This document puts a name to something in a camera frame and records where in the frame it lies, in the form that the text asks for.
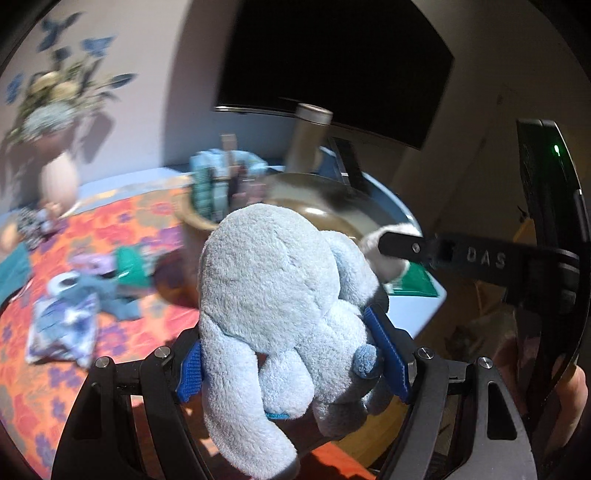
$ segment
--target stuffed elephant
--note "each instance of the stuffed elephant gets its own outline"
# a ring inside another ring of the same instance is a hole
[[[339,438],[391,401],[362,320],[369,303],[387,310],[388,297],[342,233],[278,206],[237,210],[204,246],[199,287],[204,420],[243,473],[296,476],[296,449],[274,420],[311,406],[320,432]]]

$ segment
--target green mat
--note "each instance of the green mat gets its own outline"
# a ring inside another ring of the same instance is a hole
[[[433,282],[422,265],[410,263],[410,268],[402,278],[386,283],[388,295],[406,297],[438,297]]]

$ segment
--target blue butterfly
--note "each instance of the blue butterfly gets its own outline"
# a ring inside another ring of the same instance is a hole
[[[109,48],[115,37],[106,38],[85,38],[82,40],[82,50],[87,52],[91,57],[99,59],[107,55],[106,49]]]
[[[47,33],[45,38],[39,44],[37,48],[38,51],[44,51],[48,48],[52,48],[53,45],[57,43],[57,40],[60,38],[61,33],[68,27],[71,27],[78,17],[82,15],[82,12],[76,12],[75,14],[71,14],[68,18],[66,18],[63,22],[55,22],[50,20],[49,18],[44,18],[41,22],[41,28],[44,32]]]
[[[8,84],[8,87],[6,88],[6,103],[7,103],[7,105],[11,105],[12,103],[14,103],[16,101],[18,94],[21,91],[21,85],[22,85],[22,81],[23,81],[24,77],[25,76],[22,73],[19,73]]]

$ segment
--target orange floral bedspread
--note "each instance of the orange floral bedspread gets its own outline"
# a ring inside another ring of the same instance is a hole
[[[180,227],[171,203],[179,192],[146,193],[62,221],[60,233],[31,256],[32,284],[0,317],[0,421],[42,478],[51,475],[61,432],[86,373],[69,362],[24,361],[33,303],[46,293],[52,277],[71,270],[68,259],[73,255],[110,252],[140,241],[170,251],[179,248]],[[141,311],[143,318],[134,322],[99,315],[97,357],[143,359],[199,318],[197,310],[167,303],[158,294],[143,298]]]

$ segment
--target black screen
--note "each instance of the black screen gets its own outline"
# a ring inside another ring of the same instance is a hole
[[[420,148],[453,56],[411,0],[244,0],[218,105],[295,112]]]

